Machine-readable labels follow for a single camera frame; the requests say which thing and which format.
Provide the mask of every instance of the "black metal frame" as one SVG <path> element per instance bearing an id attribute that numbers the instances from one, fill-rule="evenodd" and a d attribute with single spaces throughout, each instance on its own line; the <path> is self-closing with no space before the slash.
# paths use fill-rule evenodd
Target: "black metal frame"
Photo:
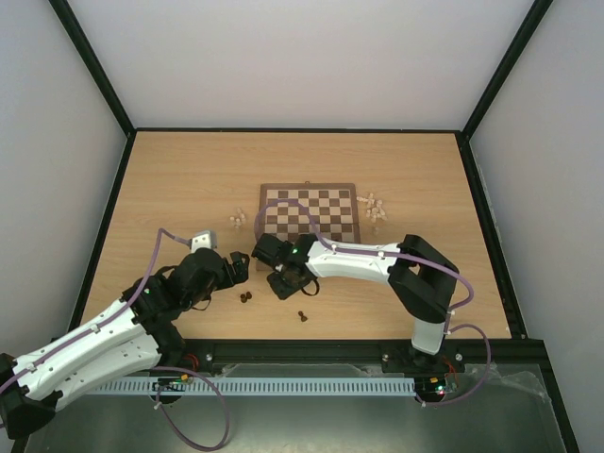
<path id="1" fill-rule="evenodd" d="M 460 130 L 425 130 L 425 129 L 339 129 L 339 128 L 246 128 L 246 127 L 141 127 L 135 129 L 129 120 L 115 90 L 94 54 L 84 31 L 69 7 L 67 0 L 48 0 L 57 13 L 65 30 L 74 42 L 74 46 L 86 63 L 99 90 L 105 96 L 109 107 L 128 137 L 118 173 L 109 196 L 109 202 L 103 216 L 98 236 L 94 244 L 88 269 L 82 283 L 69 329 L 79 325 L 86 301 L 92 286 L 96 266 L 100 259 L 101 250 L 107 232 L 111 215 L 115 208 L 119 191 L 126 173 L 128 159 L 136 139 L 137 131 L 180 131 L 180 132 L 292 132 L 292 133 L 448 133 L 455 134 L 460 149 L 461 161 L 468 179 L 477 210 L 478 220 L 487 246 L 489 258 L 493 266 L 497 288 L 501 295 L 506 319 L 512 338 L 509 340 L 491 340 L 493 360 L 498 363 L 537 364 L 543 375 L 545 386 L 552 399 L 552 405 L 562 439 L 568 452 L 578 452 L 579 447 L 570 425 L 562 396 L 554 377 L 549 357 L 542 341 L 531 340 L 527 335 L 522 314 L 518 306 L 510 274 L 503 257 L 501 244 L 495 228 L 493 216 L 482 187 L 478 167 L 470 147 L 470 139 L 488 108 L 493 103 L 497 93 L 503 86 L 514 64 L 520 58 L 530 37 L 544 17 L 553 0 L 535 0 L 527 17 L 516 33 L 510 47 L 499 63 L 491 81 L 480 97 L 476 108 L 470 116 L 463 131 Z M 233 362 L 288 362 L 288 363 L 362 363 L 381 364 L 384 371 L 396 371 L 395 361 L 384 361 L 382 356 L 388 351 L 400 347 L 408 347 L 409 340 L 384 341 L 188 341 L 189 347 L 203 359 L 211 354 L 212 360 L 206 366 L 208 371 L 215 370 L 223 364 Z M 446 340 L 447 347 L 460 352 L 465 362 L 481 362 L 485 360 L 485 348 L 482 340 Z M 13 453 L 25 451 L 27 439 L 15 442 Z"/>

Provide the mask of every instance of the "purple tube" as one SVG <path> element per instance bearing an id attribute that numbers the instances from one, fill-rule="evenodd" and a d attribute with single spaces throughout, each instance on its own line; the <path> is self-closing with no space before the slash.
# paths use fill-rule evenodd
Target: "purple tube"
<path id="1" fill-rule="evenodd" d="M 230 429 L 230 412 L 228 411 L 228 406 L 227 406 L 227 401 L 225 400 L 225 396 L 220 393 L 220 391 L 218 390 L 218 387 L 216 387 L 206 377 L 201 376 L 199 373 L 195 373 L 195 371 L 187 370 L 186 368 L 176 368 L 173 366 L 156 366 L 153 369 L 155 371 L 174 371 L 177 373 L 186 373 L 188 375 L 195 376 L 196 378 L 203 380 L 206 384 L 208 384 L 210 386 L 210 388 L 216 393 L 216 396 L 218 396 L 218 399 L 220 400 L 221 404 L 223 405 L 223 411 L 225 412 L 225 433 L 223 434 L 223 438 L 221 439 L 221 441 L 218 444 L 216 444 L 215 446 L 203 446 L 200 444 L 196 444 L 191 439 L 189 439 L 187 436 L 185 436 L 180 429 L 178 429 L 176 427 L 175 423 L 170 418 L 170 415 L 168 415 L 168 412 L 166 411 L 166 409 L 164 409 L 163 406 L 159 402 L 159 397 L 161 396 L 161 391 L 163 390 L 162 387 L 160 387 L 158 389 L 158 392 L 155 395 L 155 402 L 159 404 L 159 410 L 166 417 L 166 420 L 168 421 L 170 428 L 172 428 L 172 431 L 175 433 L 175 435 L 178 437 L 178 439 L 180 439 L 182 442 L 184 442 L 189 447 L 194 448 L 197 451 L 216 451 L 216 450 L 219 450 L 220 448 L 222 448 L 223 446 L 225 446 L 225 444 L 227 443 L 228 431 Z"/>

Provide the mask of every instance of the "black frame edge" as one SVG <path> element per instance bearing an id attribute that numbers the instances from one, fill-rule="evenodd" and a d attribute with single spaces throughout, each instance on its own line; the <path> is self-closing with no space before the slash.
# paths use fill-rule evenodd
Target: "black frame edge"
<path id="1" fill-rule="evenodd" d="M 501 248 L 495 221 L 491 215 L 491 208 L 482 187 L 482 180 L 480 179 L 480 173 L 478 172 L 476 160 L 474 159 L 474 153 L 472 152 L 470 143 L 464 139 L 463 133 L 457 134 L 456 139 L 458 147 L 460 148 L 461 163 L 463 164 L 463 169 L 465 170 L 465 175 L 468 179 L 468 186 L 470 187 L 470 193 L 474 200 L 480 229 L 482 229 L 482 236 L 484 237 L 487 252 L 489 253 L 489 259 L 493 266 L 493 273 L 495 275 L 499 295 L 501 296 L 501 303 L 503 304 L 506 320 L 508 321 L 508 326 L 510 328 L 510 334 L 512 338 L 526 338 L 527 328 L 524 319 L 522 318 L 518 299 L 516 298 L 513 289 L 512 278 L 510 277 L 508 265 L 506 264 L 503 255 L 503 249 Z"/>
<path id="2" fill-rule="evenodd" d="M 81 56 L 84 64 L 86 64 L 88 71 L 91 73 L 94 82 L 96 82 L 96 86 L 103 94 L 103 97 L 113 112 L 118 124 L 126 136 L 130 136 L 135 131 L 134 125 L 132 125 L 122 102 L 117 97 L 103 66 L 101 66 L 94 50 L 92 50 L 92 46 L 88 41 L 88 38 L 86 38 L 84 30 L 80 26 L 69 3 L 67 0 L 48 0 L 48 3 L 53 7 L 57 17 L 59 17 L 59 20 L 71 38 L 77 53 Z"/>
<path id="3" fill-rule="evenodd" d="M 504 54 L 503 58 L 499 62 L 497 69 L 495 70 L 491 80 L 489 81 L 484 93 L 480 97 L 477 105 L 474 107 L 474 111 L 470 115 L 468 122 L 463 128 L 463 136 L 469 141 L 480 122 L 486 115 L 487 110 L 493 104 L 495 97 L 501 90 L 501 87 L 507 80 L 510 72 L 512 71 L 516 61 L 520 58 L 525 47 L 530 41 L 533 33 L 539 26 L 539 23 L 544 18 L 545 13 L 549 9 L 549 6 L 552 4 L 553 0 L 535 0 L 528 10 L 527 16 L 524 21 L 518 28 L 515 36 L 513 37 L 508 50 Z"/>
<path id="4" fill-rule="evenodd" d="M 107 207 L 103 213 L 101 225 L 98 228 L 98 234 L 96 235 L 96 240 L 94 241 L 91 258 L 88 262 L 88 267 L 86 268 L 86 274 L 84 275 L 82 286 L 80 287 L 79 295 L 77 296 L 77 301 L 75 302 L 74 312 L 72 313 L 68 330 L 73 330 L 74 328 L 79 327 L 79 324 L 82 321 L 82 316 L 84 314 L 84 310 L 86 309 L 86 302 L 88 301 L 88 295 L 91 291 L 92 281 L 94 280 L 94 274 L 96 273 L 96 266 L 101 258 L 101 252 L 103 250 L 105 238 L 107 237 L 107 232 L 109 231 L 109 225 L 111 223 L 111 216 L 113 215 L 113 210 L 115 209 L 115 204 L 117 203 L 117 197 L 120 194 L 120 189 L 122 188 L 122 181 L 124 181 L 126 168 L 128 166 L 130 154 L 132 153 L 132 146 L 134 146 L 135 140 L 136 131 L 134 131 L 126 140 L 126 146 L 124 147 L 124 152 L 122 153 L 122 158 L 117 168 L 117 173 L 113 179 L 113 186 L 111 187 L 111 192 L 109 193 Z"/>
<path id="5" fill-rule="evenodd" d="M 137 132 L 280 132 L 311 134 L 456 134 L 455 129 L 371 129 L 346 127 L 137 127 Z"/>

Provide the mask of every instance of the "cable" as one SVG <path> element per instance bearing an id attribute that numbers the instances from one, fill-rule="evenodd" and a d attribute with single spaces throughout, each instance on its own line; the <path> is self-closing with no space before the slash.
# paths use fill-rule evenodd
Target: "cable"
<path id="1" fill-rule="evenodd" d="M 325 248 L 331 249 L 334 252 L 348 253 L 348 254 L 352 254 L 352 255 L 364 255 L 364 256 L 370 256 L 370 257 L 379 256 L 379 254 L 378 254 L 379 252 L 374 251 L 374 250 L 359 250 L 356 248 L 339 247 L 339 246 L 334 246 L 334 244 L 332 244 L 332 243 L 329 243 L 328 240 L 321 234 L 321 231 L 319 230 L 319 227 L 317 226 L 314 217 L 312 215 L 310 215 L 309 209 L 306 206 L 300 204 L 299 201 L 292 199 L 292 198 L 279 198 L 277 200 L 271 201 L 271 202 L 267 203 L 266 205 L 264 205 L 262 207 L 262 209 L 258 212 L 258 214 L 256 214 L 256 219 L 254 220 L 254 235 L 256 236 L 256 241 L 260 238 L 260 235 L 261 235 L 260 218 L 266 212 L 266 210 L 268 210 L 269 208 L 271 208 L 273 206 L 277 206 L 279 203 L 287 203 L 289 205 L 297 206 L 299 209 L 301 209 L 302 212 L 309 218 L 310 226 L 312 227 L 312 231 L 314 232 L 315 236 L 317 237 L 317 240 Z M 448 267 L 442 266 L 442 264 L 438 264 L 437 262 L 430 261 L 430 260 L 425 260 L 420 257 L 415 257 L 414 255 L 410 255 L 408 253 L 384 251 L 383 257 L 398 258 L 398 259 L 402 259 L 402 260 L 413 261 L 418 264 L 423 264 L 427 267 L 431 267 L 432 269 L 436 269 L 437 271 L 441 271 L 441 272 L 447 274 L 448 276 L 454 277 L 463 286 L 465 286 L 465 288 L 468 290 L 468 296 L 465 299 L 463 299 L 462 301 L 457 302 L 449 307 L 449 309 L 447 311 L 447 316 L 445 319 L 445 329 L 444 329 L 445 332 L 448 330 L 451 312 L 454 309 L 458 309 L 460 307 L 463 307 L 464 305 L 469 304 L 472 301 L 472 299 L 474 298 L 474 288 L 472 287 L 470 282 L 465 277 L 460 275 L 459 273 L 453 271 L 452 269 L 449 269 Z"/>
<path id="2" fill-rule="evenodd" d="M 472 328 L 475 331 L 477 331 L 480 335 L 482 335 L 482 338 L 484 339 L 484 344 L 487 348 L 487 361 L 485 364 L 486 366 L 484 368 L 484 374 L 480 377 L 480 379 L 478 380 L 478 382 L 476 383 L 476 385 L 474 387 L 472 387 L 470 390 L 468 390 L 462 396 L 458 396 L 457 398 L 454 398 L 454 399 L 448 399 L 446 401 L 440 401 L 438 403 L 427 403 L 419 396 L 419 394 L 417 394 L 415 396 L 415 399 L 417 399 L 417 401 L 422 403 L 422 407 L 428 406 L 429 408 L 438 408 L 441 406 L 447 406 L 449 404 L 463 401 L 464 399 L 469 397 L 471 394 L 473 394 L 476 390 L 478 390 L 480 387 L 482 387 L 484 382 L 487 380 L 487 377 L 489 376 L 489 370 L 491 369 L 491 344 L 489 344 L 489 339 L 487 338 L 486 333 L 484 333 L 484 331 L 480 327 L 474 326 L 473 324 L 459 324 L 458 326 L 451 328 L 450 333 L 453 333 L 462 328 Z"/>
<path id="3" fill-rule="evenodd" d="M 161 235 L 162 234 L 165 234 L 168 238 L 170 238 L 178 243 L 184 243 L 184 244 L 188 244 L 188 245 L 191 244 L 191 241 L 188 241 L 186 239 L 175 236 L 174 234 L 170 233 L 169 231 L 167 231 L 164 228 L 158 229 L 158 236 L 155 241 L 155 248 L 153 249 L 153 254 L 151 255 L 151 260 L 149 261 L 149 265 L 147 266 L 147 269 L 144 272 L 143 279 L 141 280 L 141 283 L 139 283 L 138 288 L 136 289 L 134 294 L 127 300 L 127 302 L 119 310 L 117 310 L 115 313 L 113 313 L 111 316 L 109 316 L 105 321 L 99 323 L 97 325 L 98 328 L 102 328 L 102 327 L 106 326 L 107 324 L 114 321 L 117 317 L 122 315 L 126 310 L 128 310 L 132 306 L 132 304 L 134 304 L 136 299 L 138 299 L 139 295 L 141 295 L 141 293 L 143 292 L 143 289 L 144 289 L 144 285 L 147 283 L 147 280 L 149 279 L 149 277 L 151 277 L 151 272 L 153 271 L 153 267 L 155 266 L 155 261 L 158 259 L 159 246 L 161 244 Z M 91 333 L 93 333 L 93 330 L 91 330 L 91 329 L 81 331 L 73 338 L 70 338 L 65 343 L 58 345 L 56 348 L 48 351 L 46 354 L 44 354 L 39 359 L 34 361 L 33 362 L 34 366 L 40 366 L 45 361 L 47 361 L 54 355 L 58 354 L 60 351 L 62 351 L 66 347 L 71 346 L 72 344 L 78 342 L 82 338 L 87 337 Z M 29 373 L 29 370 L 24 368 L 19 373 L 17 373 L 15 376 L 13 376 L 9 380 L 7 380 L 4 384 L 0 385 L 0 394 L 2 394 L 10 385 L 12 385 L 13 382 L 18 381 L 20 378 L 25 376 L 27 373 Z"/>
<path id="4" fill-rule="evenodd" d="M 315 288 L 314 294 L 309 293 L 304 288 L 300 288 L 300 291 L 302 292 L 302 294 L 309 295 L 310 297 L 315 297 L 316 295 L 319 294 L 319 291 L 321 291 L 321 285 L 319 285 L 319 280 L 315 279 L 313 281 L 314 281 L 314 288 Z"/>
<path id="5" fill-rule="evenodd" d="M 182 431 L 180 431 L 180 429 L 178 429 L 176 427 L 175 423 L 172 421 L 172 419 L 168 415 L 168 412 L 166 411 L 166 409 L 163 408 L 163 405 L 159 401 L 159 397 L 161 396 L 161 391 L 163 390 L 163 387 L 159 387 L 158 392 L 155 395 L 155 402 L 157 403 L 156 408 L 159 408 L 159 410 L 166 417 L 166 420 L 168 421 L 170 428 L 172 428 L 172 431 L 175 433 L 175 435 L 178 437 L 178 439 L 180 439 L 182 442 L 184 442 L 189 447 L 194 448 L 195 450 L 198 450 L 198 451 L 216 451 L 216 450 L 219 450 L 220 448 L 222 448 L 223 446 L 225 446 L 225 444 L 227 443 L 228 431 L 230 430 L 230 412 L 228 411 L 227 401 L 225 400 L 225 397 L 223 396 L 223 394 L 221 394 L 220 391 L 218 390 L 218 387 L 216 387 L 207 377 L 203 377 L 199 373 L 196 373 L 195 371 L 187 370 L 186 368 L 177 368 L 177 367 L 173 367 L 173 366 L 156 366 L 155 368 L 153 368 L 153 370 L 154 371 L 171 371 L 171 372 L 178 372 L 178 373 L 186 373 L 188 375 L 195 376 L 196 378 L 203 380 L 206 384 L 208 384 L 210 386 L 210 388 L 216 393 L 216 396 L 218 396 L 218 399 L 222 403 L 223 410 L 225 412 L 225 434 L 223 434 L 223 438 L 215 446 L 203 446 L 200 444 L 196 444 L 191 439 L 189 439 L 187 436 L 185 436 L 182 433 Z"/>

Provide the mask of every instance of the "red wire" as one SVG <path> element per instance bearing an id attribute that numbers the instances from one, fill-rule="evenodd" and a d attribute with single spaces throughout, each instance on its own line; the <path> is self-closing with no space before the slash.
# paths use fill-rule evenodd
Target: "red wire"
<path id="1" fill-rule="evenodd" d="M 199 368 L 199 359 L 194 354 L 187 354 L 185 355 L 184 359 L 189 359 L 193 364 L 193 370 L 197 371 Z"/>

